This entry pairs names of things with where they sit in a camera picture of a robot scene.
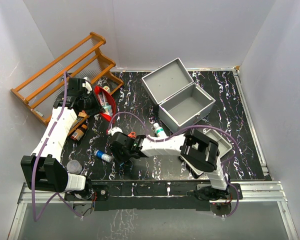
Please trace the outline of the orange handled scissors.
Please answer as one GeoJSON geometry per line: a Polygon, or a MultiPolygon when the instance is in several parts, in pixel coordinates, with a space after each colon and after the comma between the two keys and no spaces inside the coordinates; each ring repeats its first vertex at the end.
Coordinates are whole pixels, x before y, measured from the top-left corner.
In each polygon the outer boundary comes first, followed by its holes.
{"type": "Polygon", "coordinates": [[[132,131],[131,133],[128,134],[128,136],[129,136],[130,138],[135,139],[135,138],[136,138],[136,133],[135,133],[134,131],[132,131]]]}

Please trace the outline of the red first aid pouch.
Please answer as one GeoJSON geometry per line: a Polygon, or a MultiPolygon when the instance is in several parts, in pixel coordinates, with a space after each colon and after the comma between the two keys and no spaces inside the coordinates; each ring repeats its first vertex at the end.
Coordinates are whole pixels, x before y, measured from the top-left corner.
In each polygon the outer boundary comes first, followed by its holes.
{"type": "Polygon", "coordinates": [[[117,109],[114,98],[106,89],[97,85],[94,87],[94,93],[101,106],[98,114],[100,114],[106,121],[110,122],[117,109]]]}

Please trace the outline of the white green-label pill bottle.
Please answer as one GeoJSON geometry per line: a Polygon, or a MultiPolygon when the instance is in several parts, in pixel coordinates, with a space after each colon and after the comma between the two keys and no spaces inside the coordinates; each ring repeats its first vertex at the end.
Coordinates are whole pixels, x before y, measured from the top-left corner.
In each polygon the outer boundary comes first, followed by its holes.
{"type": "Polygon", "coordinates": [[[153,124],[153,131],[158,138],[166,138],[167,134],[164,129],[156,122],[153,124]]]}

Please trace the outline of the bandage packet bundle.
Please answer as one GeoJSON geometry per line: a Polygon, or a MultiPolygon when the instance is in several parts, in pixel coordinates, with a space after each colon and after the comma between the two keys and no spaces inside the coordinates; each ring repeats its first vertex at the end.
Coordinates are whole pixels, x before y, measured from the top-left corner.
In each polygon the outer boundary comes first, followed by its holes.
{"type": "Polygon", "coordinates": [[[106,97],[106,95],[105,95],[102,91],[100,91],[100,92],[98,93],[97,97],[98,97],[98,100],[99,100],[99,102],[100,102],[100,105],[101,105],[103,108],[106,108],[106,107],[109,105],[108,100],[107,100],[107,97],[106,97]]]}

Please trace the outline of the teal mask packet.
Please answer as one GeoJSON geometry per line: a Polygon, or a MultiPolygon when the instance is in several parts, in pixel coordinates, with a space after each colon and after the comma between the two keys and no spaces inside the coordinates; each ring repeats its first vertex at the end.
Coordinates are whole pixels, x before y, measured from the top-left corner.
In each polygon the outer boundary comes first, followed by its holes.
{"type": "Polygon", "coordinates": [[[104,112],[103,112],[104,114],[106,114],[106,115],[108,115],[110,117],[113,116],[113,110],[112,110],[112,106],[111,105],[107,104],[107,105],[103,106],[103,110],[104,110],[104,112]]]}

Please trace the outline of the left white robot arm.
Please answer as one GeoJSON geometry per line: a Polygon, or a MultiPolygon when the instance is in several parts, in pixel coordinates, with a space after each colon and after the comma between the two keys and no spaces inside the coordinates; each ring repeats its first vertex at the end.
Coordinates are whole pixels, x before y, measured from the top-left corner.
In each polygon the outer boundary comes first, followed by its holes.
{"type": "Polygon", "coordinates": [[[61,154],[74,122],[81,111],[94,115],[102,110],[88,77],[70,78],[67,89],[54,101],[48,126],[31,155],[22,157],[20,165],[31,190],[72,192],[83,200],[93,195],[85,176],[69,173],[61,164],[61,154]]]}

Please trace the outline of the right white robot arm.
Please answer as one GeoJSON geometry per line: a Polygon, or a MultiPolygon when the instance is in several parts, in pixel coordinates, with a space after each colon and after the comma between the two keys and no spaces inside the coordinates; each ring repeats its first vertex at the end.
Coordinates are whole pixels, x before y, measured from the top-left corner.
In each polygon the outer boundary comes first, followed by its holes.
{"type": "Polygon", "coordinates": [[[172,137],[152,139],[145,135],[130,137],[118,127],[111,128],[107,134],[110,135],[110,151],[119,164],[131,158],[182,157],[191,167],[207,175],[216,197],[223,199],[231,192],[229,177],[221,166],[219,144],[196,129],[172,137]]]}

